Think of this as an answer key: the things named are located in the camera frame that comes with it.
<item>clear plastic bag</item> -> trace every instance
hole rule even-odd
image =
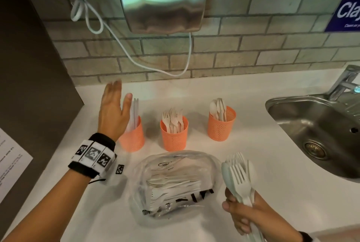
[[[148,181],[152,177],[172,175],[193,175],[201,181],[200,190],[159,207],[151,207],[149,199],[154,188]],[[141,161],[129,179],[129,202],[135,218],[154,219],[181,217],[200,212],[210,202],[216,202],[216,195],[223,183],[221,163],[207,153],[184,150],[152,155]]]

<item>orange basket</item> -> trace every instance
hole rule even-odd
[[[236,118],[236,112],[230,107],[226,107],[226,119],[227,122],[216,120],[211,114],[209,114],[209,122],[207,124],[207,134],[213,140],[222,142],[226,140],[233,128],[233,124]]]
[[[184,130],[180,133],[168,133],[166,131],[166,126],[163,121],[160,122],[162,140],[164,142],[164,148],[166,151],[179,151],[184,150],[186,146],[186,139],[188,137],[188,126],[189,122],[186,117],[182,117],[184,122]]]
[[[135,152],[144,146],[145,138],[141,118],[138,119],[139,125],[133,131],[124,133],[119,138],[119,143],[127,152]]]

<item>sink basin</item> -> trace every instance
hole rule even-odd
[[[309,159],[360,183],[360,122],[342,106],[317,96],[266,102],[269,114]]]

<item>chrome faucet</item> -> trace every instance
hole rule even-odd
[[[360,93],[360,85],[353,83],[353,80],[359,73],[360,66],[348,65],[339,79],[325,94],[325,98],[331,102],[335,102],[346,89],[351,90],[353,93]]]

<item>countertop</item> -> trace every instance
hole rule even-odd
[[[313,163],[277,125],[265,109],[268,99],[322,93],[342,72],[318,70],[221,76],[123,84],[123,94],[140,99],[145,146],[126,153],[115,151],[125,164],[112,184],[90,184],[61,241],[241,241],[230,215],[221,208],[223,185],[216,202],[194,217],[169,220],[155,227],[139,224],[130,211],[128,177],[132,168],[162,148],[161,112],[177,106],[189,120],[186,149],[202,151],[224,161],[241,151],[256,168],[256,189],[296,229],[309,233],[360,224],[360,184],[335,176]],[[104,85],[77,87],[85,106],[74,120],[10,230],[46,195],[67,171],[82,140],[96,132]],[[209,102],[222,97],[237,117],[229,138],[215,142],[207,135]]]

